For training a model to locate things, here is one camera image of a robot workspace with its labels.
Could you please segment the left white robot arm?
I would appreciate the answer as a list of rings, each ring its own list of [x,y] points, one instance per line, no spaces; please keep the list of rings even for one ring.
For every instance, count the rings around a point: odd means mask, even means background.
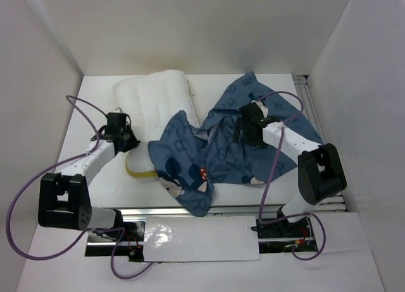
[[[125,233],[122,215],[115,209],[93,207],[89,187],[101,169],[119,153],[138,147],[140,141],[126,113],[107,113],[106,124],[91,138],[84,156],[59,173],[47,173],[40,180],[38,222],[42,227],[102,229],[116,241]]]

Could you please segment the blue cartoon print pillowcase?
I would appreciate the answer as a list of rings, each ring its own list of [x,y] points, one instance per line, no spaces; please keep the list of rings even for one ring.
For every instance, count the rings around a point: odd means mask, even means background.
[[[260,83],[253,72],[232,82],[201,127],[192,126],[185,111],[167,123],[159,140],[148,143],[149,157],[162,184],[185,209],[211,207],[216,184],[266,183],[276,148],[257,149],[232,141],[239,109],[253,101],[303,137],[322,140],[305,116],[274,90]]]

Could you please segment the white pillow yellow edge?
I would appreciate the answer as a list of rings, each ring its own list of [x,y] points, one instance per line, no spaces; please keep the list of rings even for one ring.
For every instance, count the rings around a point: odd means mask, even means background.
[[[130,125],[140,141],[125,160],[125,170],[134,178],[156,176],[147,145],[161,138],[176,113],[185,111],[189,123],[199,126],[183,71],[166,70],[127,78],[113,86],[113,97],[116,106],[130,116]]]

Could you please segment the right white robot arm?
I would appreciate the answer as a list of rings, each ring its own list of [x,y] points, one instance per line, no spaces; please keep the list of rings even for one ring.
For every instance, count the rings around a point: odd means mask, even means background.
[[[291,236],[298,229],[298,221],[314,211],[324,199],[333,197],[347,187],[347,180],[335,145],[311,141],[253,101],[240,109],[234,131],[234,142],[264,149],[271,145],[277,149],[275,162],[280,154],[297,164],[298,177],[294,196],[277,211],[277,218],[262,224],[276,223],[282,236]]]

